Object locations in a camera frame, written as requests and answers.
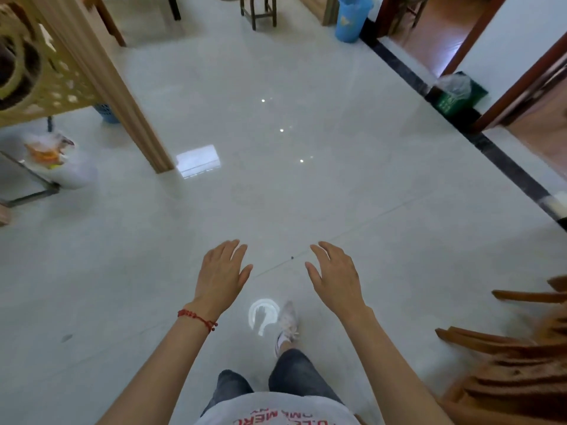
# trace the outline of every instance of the trash bag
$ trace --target trash bag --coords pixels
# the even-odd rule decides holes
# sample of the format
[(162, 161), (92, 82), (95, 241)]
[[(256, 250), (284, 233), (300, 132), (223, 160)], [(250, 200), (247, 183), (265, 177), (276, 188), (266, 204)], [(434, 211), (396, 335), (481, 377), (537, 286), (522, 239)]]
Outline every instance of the trash bag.
[(464, 74), (441, 76), (435, 86), (454, 99), (467, 99), (472, 93), (471, 78)]
[(97, 178), (92, 159), (62, 133), (27, 134), (24, 145), (25, 166), (63, 188), (78, 189)]

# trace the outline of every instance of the green trash bin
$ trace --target green trash bin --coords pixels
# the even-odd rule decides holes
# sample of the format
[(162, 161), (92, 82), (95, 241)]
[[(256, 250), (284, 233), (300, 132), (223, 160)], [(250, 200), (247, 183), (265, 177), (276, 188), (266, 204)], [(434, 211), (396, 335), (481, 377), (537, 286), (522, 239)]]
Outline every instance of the green trash bin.
[[(455, 74), (466, 76), (466, 74), (462, 71), (458, 71)], [(485, 97), (487, 94), (487, 90), (471, 79), (471, 95), (469, 95), (467, 99), (456, 99), (450, 94), (442, 92), (434, 107), (445, 117), (451, 118), (461, 110), (474, 107), (480, 99)]]

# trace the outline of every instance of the hand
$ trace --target hand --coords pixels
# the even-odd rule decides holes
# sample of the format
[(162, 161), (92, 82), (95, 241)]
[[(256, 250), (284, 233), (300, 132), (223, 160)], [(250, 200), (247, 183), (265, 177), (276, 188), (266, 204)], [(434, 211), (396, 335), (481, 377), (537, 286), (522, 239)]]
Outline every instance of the hand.
[(249, 264), (240, 271), (248, 246), (241, 245), (235, 252), (239, 242), (227, 240), (205, 254), (195, 298), (185, 306), (187, 310), (202, 313), (204, 319), (216, 321), (237, 299), (253, 267)]
[(326, 241), (320, 241), (319, 246), (321, 247), (310, 247), (319, 260), (321, 275), (312, 263), (306, 262), (309, 278), (313, 282), (315, 292), (330, 311), (341, 321), (347, 320), (353, 314), (366, 309), (358, 273), (353, 260), (344, 250)]

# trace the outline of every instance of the brown wooden floor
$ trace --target brown wooden floor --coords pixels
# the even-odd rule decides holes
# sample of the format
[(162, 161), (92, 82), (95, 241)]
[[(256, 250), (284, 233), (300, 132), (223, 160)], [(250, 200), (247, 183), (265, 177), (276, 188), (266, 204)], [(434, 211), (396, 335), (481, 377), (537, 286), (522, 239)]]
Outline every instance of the brown wooden floor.
[(407, 13), (390, 38), (439, 77), (489, 0), (429, 0), (417, 26)]
[(555, 86), (508, 129), (567, 179), (567, 79)]

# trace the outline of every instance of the red bracelet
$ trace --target red bracelet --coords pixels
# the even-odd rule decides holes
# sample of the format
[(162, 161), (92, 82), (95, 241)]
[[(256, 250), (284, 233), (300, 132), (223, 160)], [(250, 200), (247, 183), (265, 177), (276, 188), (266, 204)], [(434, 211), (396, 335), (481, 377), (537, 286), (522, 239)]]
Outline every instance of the red bracelet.
[(190, 310), (181, 309), (180, 311), (177, 312), (177, 317), (181, 317), (181, 316), (189, 316), (190, 318), (193, 319), (199, 319), (209, 329), (209, 333), (211, 331), (214, 331), (214, 328), (218, 326), (218, 323), (213, 321), (205, 321), (202, 317), (197, 316), (195, 312), (191, 312)]

